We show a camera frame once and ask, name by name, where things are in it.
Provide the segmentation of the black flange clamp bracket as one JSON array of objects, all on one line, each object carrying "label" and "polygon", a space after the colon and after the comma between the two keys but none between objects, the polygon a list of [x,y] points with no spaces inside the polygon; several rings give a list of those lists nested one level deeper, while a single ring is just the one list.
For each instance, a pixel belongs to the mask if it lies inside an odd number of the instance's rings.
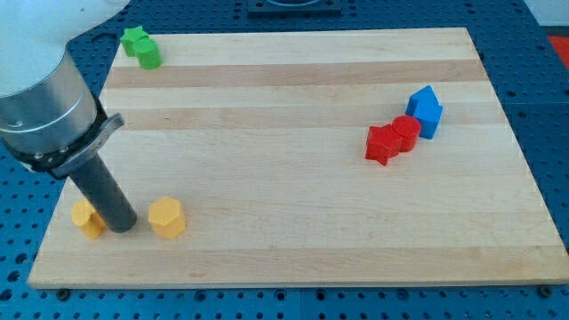
[{"label": "black flange clamp bracket", "polygon": [[70,145],[48,152],[23,152],[5,138],[5,148],[24,166],[33,172],[48,172],[57,180],[65,179],[72,172],[97,156],[98,151],[108,141],[111,134],[124,125],[120,113],[108,116],[100,99],[92,94],[96,107],[96,117],[89,129]]}]

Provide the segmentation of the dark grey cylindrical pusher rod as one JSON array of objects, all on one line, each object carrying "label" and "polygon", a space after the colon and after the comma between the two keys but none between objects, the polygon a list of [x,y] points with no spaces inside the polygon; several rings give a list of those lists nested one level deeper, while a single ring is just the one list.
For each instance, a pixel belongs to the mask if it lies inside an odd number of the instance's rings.
[{"label": "dark grey cylindrical pusher rod", "polygon": [[69,177],[113,232],[124,233],[134,227],[137,214],[99,156]]}]

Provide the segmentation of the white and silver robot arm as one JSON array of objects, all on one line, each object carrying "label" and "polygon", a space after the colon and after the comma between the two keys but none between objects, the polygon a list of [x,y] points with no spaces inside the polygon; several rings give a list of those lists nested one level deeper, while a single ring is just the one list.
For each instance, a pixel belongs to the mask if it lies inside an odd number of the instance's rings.
[{"label": "white and silver robot arm", "polygon": [[137,215],[98,155],[124,123],[108,115],[68,52],[68,42],[127,0],[1,3],[1,141],[34,172],[70,178],[116,233]]}]

